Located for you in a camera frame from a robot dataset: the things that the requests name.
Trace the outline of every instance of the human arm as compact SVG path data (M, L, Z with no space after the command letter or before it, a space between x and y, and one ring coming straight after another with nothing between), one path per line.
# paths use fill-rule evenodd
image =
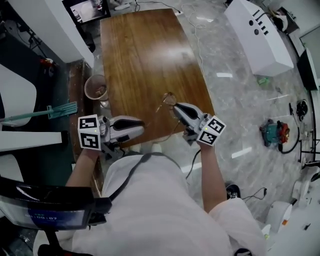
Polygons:
M83 149L65 186L90 187L99 153L98 150Z
M203 143L199 145L202 163L203 207L209 213L215 206L227 200L227 191L218 166L215 148Z

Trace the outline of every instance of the white shirt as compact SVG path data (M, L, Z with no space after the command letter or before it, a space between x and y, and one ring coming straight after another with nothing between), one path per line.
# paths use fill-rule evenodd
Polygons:
M127 156L111 165L103 197L119 188L141 157ZM61 246L93 256L231 256L239 248L266 255L264 236L242 199L222 202L207 214L188 195L181 170L165 156L151 156L139 165L112 202L106 221L76 232L59 231ZM39 231L34 255L45 243Z

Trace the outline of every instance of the mop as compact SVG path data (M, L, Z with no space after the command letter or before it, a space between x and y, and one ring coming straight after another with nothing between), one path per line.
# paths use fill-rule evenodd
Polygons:
M0 118L0 124L4 122L11 122L14 120L20 120L25 118L38 117L43 115L48 115L49 119L60 118L63 116L71 115L78 112L77 102L67 103L61 106L51 107L50 105L46 107L46 111L32 112L26 114L13 115L10 117Z

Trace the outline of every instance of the black strap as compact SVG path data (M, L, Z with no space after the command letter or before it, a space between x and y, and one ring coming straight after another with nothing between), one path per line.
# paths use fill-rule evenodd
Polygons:
M148 161L152 155L155 155L155 154L154 153L147 153L141 157L140 161L130 170L128 177L125 179L125 181L122 183L122 185L112 195L109 196L109 199L111 201L113 201L117 196L119 196L119 194L125 189L125 187L128 185L132 175L134 174L134 172L136 171L138 166L140 164Z

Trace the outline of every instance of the white pillar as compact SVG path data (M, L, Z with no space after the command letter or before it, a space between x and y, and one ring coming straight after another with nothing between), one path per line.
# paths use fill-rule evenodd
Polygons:
M0 131L0 152L59 143L61 132Z
M61 0L8 0L36 35L65 63L85 59L93 68L94 55L80 36Z

